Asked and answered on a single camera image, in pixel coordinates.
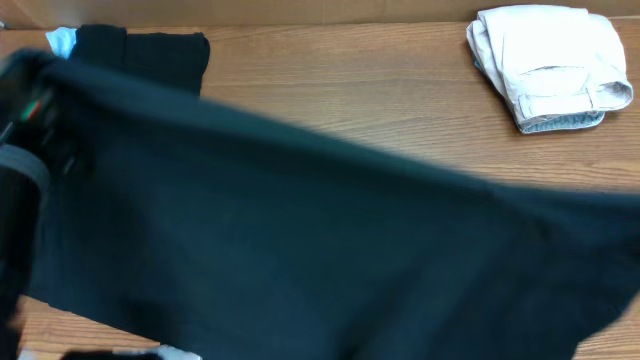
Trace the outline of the black t-shirt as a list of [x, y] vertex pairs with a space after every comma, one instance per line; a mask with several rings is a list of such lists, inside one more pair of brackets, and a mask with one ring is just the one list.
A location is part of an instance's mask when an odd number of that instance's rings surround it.
[[639, 198], [512, 187], [117, 72], [1, 63], [29, 293], [207, 359], [568, 359], [639, 290]]

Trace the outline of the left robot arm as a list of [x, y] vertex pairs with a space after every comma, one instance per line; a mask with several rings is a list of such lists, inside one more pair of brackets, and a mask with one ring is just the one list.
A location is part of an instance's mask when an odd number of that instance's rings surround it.
[[1, 61], [1, 357], [19, 357], [15, 324], [28, 288], [39, 217], [51, 181], [86, 163], [57, 89], [40, 71], [57, 59], [19, 50]]

